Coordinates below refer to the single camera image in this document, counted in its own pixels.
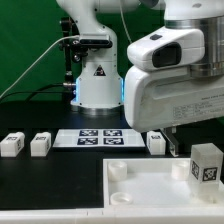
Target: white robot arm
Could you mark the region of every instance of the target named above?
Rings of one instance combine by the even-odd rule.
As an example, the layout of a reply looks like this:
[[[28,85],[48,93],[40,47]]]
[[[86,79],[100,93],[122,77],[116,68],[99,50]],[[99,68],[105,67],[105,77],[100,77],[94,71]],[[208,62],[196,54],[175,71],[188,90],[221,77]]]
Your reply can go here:
[[[74,20],[80,33],[79,43],[111,42],[111,48],[89,48],[83,58],[82,73],[76,80],[76,98],[71,102],[73,110],[83,113],[108,114],[119,110],[123,104],[123,80],[117,73],[117,36],[100,24],[96,13],[133,11],[138,0],[57,0]]]
[[[125,115],[139,132],[224,115],[223,0],[164,2],[165,27],[128,48]]]

